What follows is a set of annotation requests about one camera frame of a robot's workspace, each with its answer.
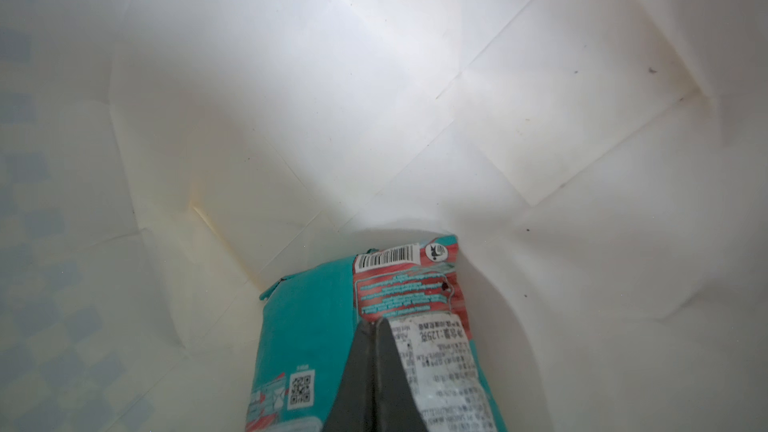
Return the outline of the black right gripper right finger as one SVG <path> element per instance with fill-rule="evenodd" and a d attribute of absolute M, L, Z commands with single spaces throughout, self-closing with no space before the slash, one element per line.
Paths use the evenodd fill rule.
<path fill-rule="evenodd" d="M 386 318 L 375 324 L 374 412 L 377 431 L 427 432 L 407 380 L 392 328 Z"/>

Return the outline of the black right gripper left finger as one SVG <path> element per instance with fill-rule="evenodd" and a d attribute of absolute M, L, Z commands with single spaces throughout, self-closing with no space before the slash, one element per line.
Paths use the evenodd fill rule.
<path fill-rule="evenodd" d="M 374 361 L 374 328 L 369 322 L 361 321 L 323 432 L 375 430 Z"/>

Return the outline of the teal item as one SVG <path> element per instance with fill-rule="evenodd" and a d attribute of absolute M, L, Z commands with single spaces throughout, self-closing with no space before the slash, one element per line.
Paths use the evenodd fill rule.
<path fill-rule="evenodd" d="M 249 431 L 502 431 L 454 236 L 285 276 L 261 295 Z"/>

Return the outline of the blue checkered paper bag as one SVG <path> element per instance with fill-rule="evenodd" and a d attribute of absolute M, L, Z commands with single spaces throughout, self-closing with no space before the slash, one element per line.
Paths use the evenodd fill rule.
<path fill-rule="evenodd" d="M 260 294 L 453 234 L 512 431 L 767 427 L 767 0 L 1 0 L 1 427 L 240 431 Z"/>

